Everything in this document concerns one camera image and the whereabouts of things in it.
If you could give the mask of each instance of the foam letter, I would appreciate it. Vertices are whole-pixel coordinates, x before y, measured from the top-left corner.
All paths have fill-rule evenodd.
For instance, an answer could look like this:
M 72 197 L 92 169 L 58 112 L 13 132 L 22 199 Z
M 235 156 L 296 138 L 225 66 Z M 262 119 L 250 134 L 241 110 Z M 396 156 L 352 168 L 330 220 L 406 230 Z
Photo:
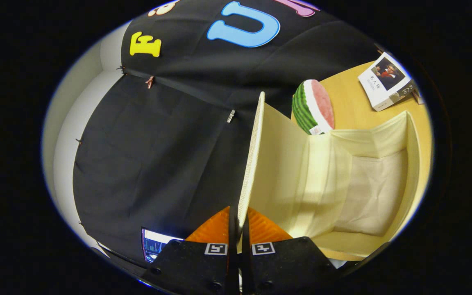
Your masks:
M 290 8 L 296 10 L 296 13 L 300 16 L 303 16 L 303 17 L 309 17 L 309 16 L 313 15 L 314 11 L 312 9 L 314 9 L 315 11 L 320 11 L 320 9 L 318 9 L 316 6 L 313 6 L 313 5 L 311 5 L 307 2 L 303 2 L 303 1 L 300 1 L 300 0 L 275 0 L 275 1 L 280 2 L 281 4 L 285 4 L 285 5 L 289 6 Z M 307 7 L 310 7 L 312 9 L 300 6 L 297 3 L 302 4 L 304 6 L 307 6 Z
M 171 11 L 174 6 L 176 6 L 176 3 L 179 2 L 179 0 L 169 2 L 167 4 L 163 4 L 162 6 L 156 7 L 152 9 L 151 11 L 148 12 L 148 16 L 151 17 L 152 15 L 163 15 L 165 13 L 168 13 Z
M 247 32 L 228 26 L 222 20 L 215 21 L 207 32 L 207 39 L 222 39 L 243 47 L 258 47 L 271 41 L 279 32 L 279 22 L 272 15 L 240 5 L 233 1 L 225 5 L 221 15 L 238 14 L 261 22 L 263 27 L 258 32 Z
M 159 56 L 159 49 L 161 48 L 161 40 L 156 39 L 154 42 L 149 43 L 154 39 L 152 36 L 142 36 L 141 32 L 135 32 L 131 37 L 131 48 L 130 54 L 134 55 L 137 53 L 152 54 L 154 57 Z

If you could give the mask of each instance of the toy watermelon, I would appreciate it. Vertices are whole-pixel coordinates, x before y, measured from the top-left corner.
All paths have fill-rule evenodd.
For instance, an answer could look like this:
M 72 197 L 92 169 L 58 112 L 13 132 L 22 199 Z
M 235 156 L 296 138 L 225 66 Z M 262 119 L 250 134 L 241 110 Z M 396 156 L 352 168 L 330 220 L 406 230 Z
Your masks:
M 293 96 L 296 123 L 310 135 L 334 129 L 333 107 L 325 88 L 317 80 L 305 80 Z

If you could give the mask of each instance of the metal clip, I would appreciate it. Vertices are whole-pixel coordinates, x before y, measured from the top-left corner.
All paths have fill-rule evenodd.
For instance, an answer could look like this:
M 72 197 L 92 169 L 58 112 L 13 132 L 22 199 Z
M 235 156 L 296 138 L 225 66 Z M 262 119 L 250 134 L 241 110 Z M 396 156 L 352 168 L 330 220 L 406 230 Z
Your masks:
M 147 89 L 150 89 L 152 87 L 152 81 L 154 80 L 154 76 L 150 76 L 150 78 L 145 82 L 147 84 Z
M 231 122 L 232 117 L 234 117 L 234 113 L 235 113 L 235 112 L 236 112 L 235 110 L 232 110 L 232 111 L 231 111 L 231 114 L 229 115 L 229 119 L 227 119 L 227 123 L 230 123 L 230 122 Z

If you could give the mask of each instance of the wooden table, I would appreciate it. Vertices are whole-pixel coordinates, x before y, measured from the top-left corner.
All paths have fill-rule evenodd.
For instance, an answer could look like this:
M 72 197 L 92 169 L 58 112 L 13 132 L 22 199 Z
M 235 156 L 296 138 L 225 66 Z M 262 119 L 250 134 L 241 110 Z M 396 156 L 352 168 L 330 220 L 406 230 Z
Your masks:
M 410 112 L 416 125 L 420 145 L 421 166 L 417 195 L 423 196 L 431 168 L 432 132 L 427 107 L 425 104 L 418 104 L 411 97 L 380 112 L 373 110 L 360 81 L 358 81 L 358 75 L 368 69 L 373 62 L 367 62 L 348 69 L 320 82 L 329 93 L 335 117 L 335 129 L 369 129 L 385 123 L 405 110 Z M 410 213 L 398 229 L 396 235 L 412 217 L 412 212 L 417 209 L 421 199 L 421 197 L 414 199 Z

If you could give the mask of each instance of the cream cardboard box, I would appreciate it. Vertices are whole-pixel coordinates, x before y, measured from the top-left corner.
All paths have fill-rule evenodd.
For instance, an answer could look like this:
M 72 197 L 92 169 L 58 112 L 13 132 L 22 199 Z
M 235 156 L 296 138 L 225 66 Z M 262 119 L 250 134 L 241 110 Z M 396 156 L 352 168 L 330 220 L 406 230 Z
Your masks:
M 373 129 L 307 135 L 260 94 L 238 222 L 250 206 L 328 258 L 361 260 L 395 237 L 416 196 L 420 149 L 401 112 Z

